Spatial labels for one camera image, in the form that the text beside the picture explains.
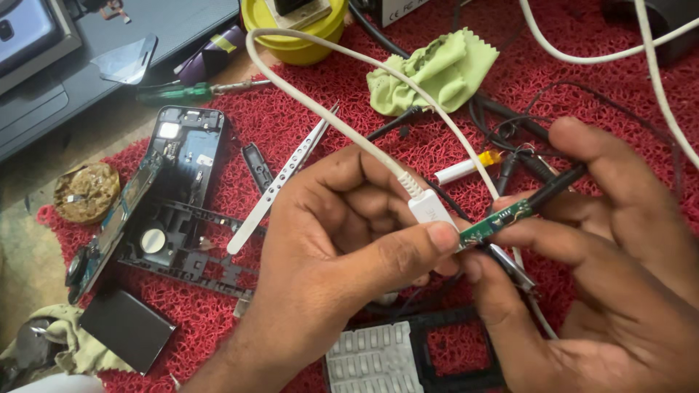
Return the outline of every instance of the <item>red mat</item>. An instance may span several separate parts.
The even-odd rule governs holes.
[[[622,28],[609,27],[599,11],[599,0],[532,0],[532,9],[541,30],[554,46],[579,56],[603,55],[640,43],[640,36]],[[385,33],[399,45],[415,50],[446,34],[451,26],[453,1],[431,1],[400,22],[385,29]],[[461,10],[461,24],[468,25],[487,43],[498,45],[517,29],[521,20],[517,0],[478,0]],[[372,42],[356,25],[348,26],[340,42],[358,52],[378,59],[387,53]],[[699,50],[672,69],[664,70],[670,104],[677,120],[697,148],[699,141]],[[332,54],[320,64],[308,68],[277,67],[276,71],[300,90],[322,102],[326,107],[340,99],[338,116],[363,134],[382,125],[385,119],[369,106],[366,74],[367,64],[349,57]],[[611,64],[575,66],[564,64],[546,54],[525,29],[495,63],[483,83],[482,91],[515,110],[523,110],[533,95],[550,82],[566,79],[584,83],[606,94],[638,115],[647,118],[658,128],[666,130],[663,117],[656,105],[648,70],[642,55]],[[273,172],[276,173],[319,118],[313,115],[275,87],[257,92],[221,97],[211,107],[223,110],[232,122],[242,143],[255,142]],[[654,138],[646,129],[615,109],[596,101],[590,94],[575,87],[560,86],[546,93],[533,109],[533,114],[548,117],[574,115],[596,124],[628,141],[653,167],[659,178],[672,187],[672,160],[670,149]],[[462,108],[452,118],[466,132],[474,146],[480,146],[482,137],[468,120]],[[407,138],[394,132],[378,142],[389,154],[401,159],[420,173],[430,175],[466,157],[466,152],[451,131],[437,116],[426,116],[410,127]],[[315,150],[312,159],[323,157],[349,141],[336,130]],[[147,141],[139,141],[123,152],[104,161],[119,170],[124,184],[140,161]],[[213,183],[215,192],[209,208],[234,217],[244,218],[259,198],[238,148],[232,143],[222,155],[222,176]],[[682,210],[695,231],[699,229],[699,174],[682,157]],[[524,190],[536,183],[527,177],[511,182],[510,191]],[[591,180],[583,179],[576,187],[584,192],[597,192]],[[465,210],[482,217],[489,195],[477,176],[450,185],[447,188]],[[70,261],[78,246],[86,244],[95,227],[81,227],[61,220],[51,210],[45,212],[59,239],[63,256]],[[231,238],[231,232],[210,225],[206,236],[221,247]],[[249,242],[234,259],[237,264],[257,267],[261,241]],[[542,292],[541,308],[554,328],[560,327],[574,298],[570,275],[561,265],[524,253],[525,265],[539,282]],[[109,263],[103,276],[118,277],[127,289],[161,311],[177,325],[172,341],[161,354],[146,377],[135,373],[108,371],[99,374],[109,392],[174,392],[169,374],[185,382],[212,354],[218,343],[225,339],[238,321],[232,312],[236,300],[216,292],[199,289],[175,280],[139,271],[118,263]],[[441,307],[463,306],[470,303],[470,289],[460,283],[444,299]],[[473,329],[442,329],[430,334],[433,360],[441,373],[483,367],[487,363],[482,342]],[[287,392],[324,391],[322,367],[319,362],[304,370],[286,388]]]

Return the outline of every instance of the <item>yellow container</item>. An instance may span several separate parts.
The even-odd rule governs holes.
[[[337,43],[345,29],[347,0],[329,0],[332,13],[301,29],[304,33]],[[264,0],[243,0],[243,22],[249,31],[258,27],[277,27]],[[266,46],[272,55],[284,63],[309,66],[325,59],[331,49],[301,38],[284,36],[262,36],[255,39]]]

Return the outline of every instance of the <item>green screwdriver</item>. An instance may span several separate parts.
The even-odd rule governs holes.
[[[136,93],[136,100],[152,106],[203,103],[211,101],[217,95],[247,90],[270,82],[270,80],[246,80],[230,85],[209,85],[206,82],[201,82],[194,86],[173,83],[163,86],[140,87]]]

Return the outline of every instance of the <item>green circuit board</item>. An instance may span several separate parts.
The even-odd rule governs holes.
[[[529,202],[526,199],[516,202],[483,220],[476,222],[471,228],[461,232],[461,245],[471,248],[479,245],[488,236],[495,234],[502,228],[533,214]]]

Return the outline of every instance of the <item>microfiber cloth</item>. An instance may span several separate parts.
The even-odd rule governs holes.
[[[29,319],[57,318],[46,331],[68,344],[68,350],[56,354],[56,365],[67,374],[95,374],[97,371],[116,369],[133,371],[133,369],[114,352],[110,351],[80,327],[78,318],[82,310],[67,304],[44,307],[29,316]],[[15,342],[0,355],[0,359],[12,357]]]
[[[451,113],[480,86],[500,53],[467,28],[440,36],[409,59],[392,55],[384,63],[415,81]],[[382,69],[366,75],[371,107],[386,116],[398,116],[410,106],[427,102],[407,84]]]

